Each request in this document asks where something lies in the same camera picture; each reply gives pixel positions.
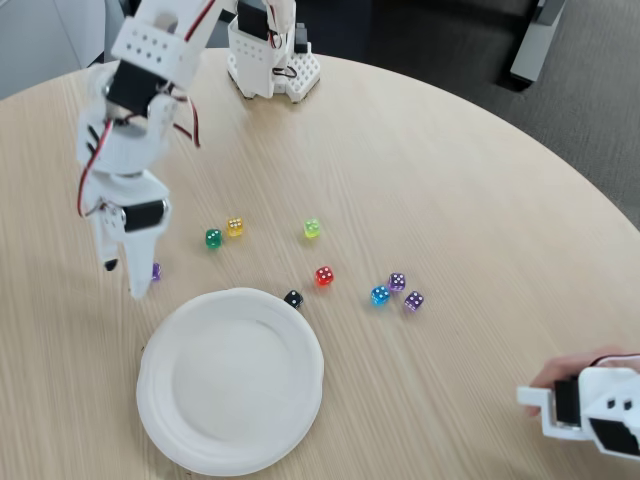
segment dice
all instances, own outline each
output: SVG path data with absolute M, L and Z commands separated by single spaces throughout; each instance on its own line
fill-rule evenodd
M 304 298 L 302 298 L 300 292 L 291 290 L 289 293 L 287 293 L 287 296 L 284 297 L 284 301 L 297 310 L 298 308 L 300 308 L 300 305 L 302 305 L 302 302 L 304 302 Z
M 424 301 L 424 297 L 418 292 L 411 292 L 407 299 L 404 301 L 405 306 L 411 311 L 415 312 L 422 302 Z
M 161 278 L 162 278 L 162 268 L 160 268 L 159 263 L 154 263 L 153 270 L 151 272 L 151 280 L 153 280 L 154 282 L 159 282 Z
M 320 222 L 317 218 L 310 218 L 304 222 L 304 234 L 307 238 L 314 238 L 320 235 Z
M 316 270 L 316 283 L 320 287 L 326 287 L 333 282 L 333 272 L 329 267 L 321 267 Z
M 389 295 L 389 290 L 384 285 L 380 285 L 371 290 L 371 303 L 376 306 L 384 305 L 390 298 L 391 295 Z
M 389 290 L 392 292 L 401 292 L 405 287 L 405 278 L 402 273 L 392 273 L 389 275 Z
M 222 232 L 217 229 L 207 230 L 204 241 L 207 248 L 218 248 L 222 245 Z
M 237 237 L 242 235 L 243 222 L 242 217 L 230 218 L 227 222 L 227 235 Z

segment black die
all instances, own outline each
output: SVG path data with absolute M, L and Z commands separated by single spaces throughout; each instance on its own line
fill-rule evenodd
M 300 292 L 291 290 L 289 293 L 287 293 L 287 296 L 284 297 L 284 301 L 297 310 L 300 305 L 302 305 L 302 302 L 304 302 L 304 298 L 302 298 Z

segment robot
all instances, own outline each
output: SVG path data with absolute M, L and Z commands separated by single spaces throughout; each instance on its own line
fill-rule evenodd
M 640 374 L 602 367 L 631 357 L 640 355 L 598 359 L 578 377 L 556 382 L 554 390 L 519 387 L 518 402 L 540 407 L 547 437 L 590 440 L 602 453 L 640 460 Z
M 155 244 L 172 211 L 169 190 L 148 168 L 167 153 L 178 105 L 191 103 L 175 91 L 189 89 L 222 9 L 237 6 L 227 63 L 246 98 L 286 94 L 297 103 L 320 79 L 306 29 L 295 23 L 294 0 L 263 1 L 144 0 L 113 45 L 120 59 L 115 74 L 103 69 L 90 78 L 90 105 L 78 120 L 77 158 L 84 167 L 78 214 L 93 223 L 108 271 L 116 268 L 122 243 L 136 299 L 149 288 Z M 146 124 L 137 121 L 144 118 Z M 192 138 L 198 145 L 196 130 Z

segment paper plate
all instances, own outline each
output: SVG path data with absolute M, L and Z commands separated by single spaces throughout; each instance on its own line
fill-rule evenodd
M 187 302 L 149 340 L 142 424 L 171 460 L 205 475 L 253 473 L 304 438 L 322 401 L 324 359 L 306 320 L 237 288 Z

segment yellow die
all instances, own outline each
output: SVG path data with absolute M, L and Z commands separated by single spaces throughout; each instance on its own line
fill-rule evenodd
M 242 218 L 230 218 L 227 222 L 227 235 L 230 237 L 237 237 L 238 235 L 242 235 Z

